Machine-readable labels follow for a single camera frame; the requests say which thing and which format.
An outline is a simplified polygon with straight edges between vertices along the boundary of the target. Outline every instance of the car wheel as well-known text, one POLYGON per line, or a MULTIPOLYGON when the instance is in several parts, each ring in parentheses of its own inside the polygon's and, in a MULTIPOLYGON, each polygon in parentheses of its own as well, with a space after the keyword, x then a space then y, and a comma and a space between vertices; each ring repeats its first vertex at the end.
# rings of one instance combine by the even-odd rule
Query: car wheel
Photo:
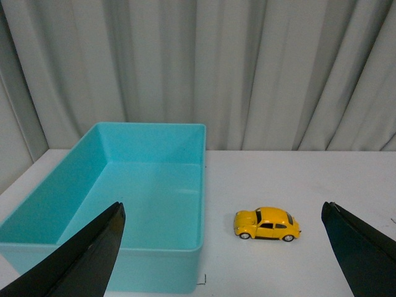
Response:
POLYGON ((295 237, 294 237, 293 235, 286 235, 286 236, 284 236, 282 239, 283 239, 284 241, 287 241, 287 242, 289 243, 290 241, 293 241, 294 238, 295 238, 295 237))
POLYGON ((241 233, 239 235, 240 238, 242 239, 249 239, 250 238, 250 234, 249 233, 241 233))

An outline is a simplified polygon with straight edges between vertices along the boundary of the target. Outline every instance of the yellow toy car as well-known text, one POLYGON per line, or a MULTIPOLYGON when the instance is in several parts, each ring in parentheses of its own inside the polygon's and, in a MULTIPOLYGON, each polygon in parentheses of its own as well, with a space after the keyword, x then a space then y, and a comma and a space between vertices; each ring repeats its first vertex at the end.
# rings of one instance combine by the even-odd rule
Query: yellow toy car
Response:
POLYGON ((301 233, 299 224, 288 212, 275 207, 259 207, 254 211, 237 212, 235 235, 242 239, 282 239, 293 241, 301 233))

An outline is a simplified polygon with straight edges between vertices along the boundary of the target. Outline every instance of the container wall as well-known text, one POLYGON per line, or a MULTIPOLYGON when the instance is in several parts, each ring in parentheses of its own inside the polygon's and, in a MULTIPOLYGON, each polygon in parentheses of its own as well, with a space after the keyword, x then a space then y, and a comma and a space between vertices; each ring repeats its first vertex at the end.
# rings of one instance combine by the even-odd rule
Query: container wall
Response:
POLYGON ((198 278, 200 249, 195 251, 120 250, 109 291, 191 293, 198 278))
POLYGON ((105 165, 94 127, 2 224, 0 242, 55 244, 105 165))
POLYGON ((22 275, 47 258, 58 247, 53 244, 1 244, 0 251, 13 268, 22 275))
POLYGON ((110 161, 202 164, 204 125, 101 123, 98 128, 110 161))

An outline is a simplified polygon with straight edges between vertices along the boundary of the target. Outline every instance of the car roof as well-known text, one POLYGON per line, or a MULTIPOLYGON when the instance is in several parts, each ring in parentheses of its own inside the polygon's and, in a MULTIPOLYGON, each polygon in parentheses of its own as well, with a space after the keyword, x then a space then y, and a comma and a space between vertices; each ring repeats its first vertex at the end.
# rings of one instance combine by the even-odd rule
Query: car roof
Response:
POLYGON ((278 209, 276 207, 260 207, 260 212, 262 221, 288 224, 287 215, 283 209, 278 209))

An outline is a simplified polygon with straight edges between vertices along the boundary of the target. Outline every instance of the car window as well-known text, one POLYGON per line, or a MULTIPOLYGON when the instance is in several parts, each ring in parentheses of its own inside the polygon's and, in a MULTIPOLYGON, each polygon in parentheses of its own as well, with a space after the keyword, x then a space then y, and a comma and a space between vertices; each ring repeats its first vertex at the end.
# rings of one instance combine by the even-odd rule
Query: car window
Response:
POLYGON ((272 229, 273 228, 273 223, 264 223, 260 225, 261 228, 267 228, 267 229, 272 229))
POLYGON ((257 224, 261 222, 261 209, 256 209, 257 224))
POLYGON ((287 220, 289 221, 289 224, 293 224, 293 218, 291 217, 290 213, 286 212, 287 214, 287 220))

